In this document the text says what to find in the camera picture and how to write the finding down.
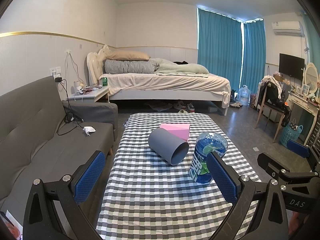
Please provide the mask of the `person's right hand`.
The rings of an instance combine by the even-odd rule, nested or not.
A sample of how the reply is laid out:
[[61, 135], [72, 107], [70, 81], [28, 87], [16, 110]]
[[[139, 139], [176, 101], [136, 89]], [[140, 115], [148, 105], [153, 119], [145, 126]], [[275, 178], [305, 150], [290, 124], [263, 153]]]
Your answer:
[[289, 236], [293, 236], [298, 228], [306, 222], [309, 215], [304, 213], [293, 212], [289, 222]]

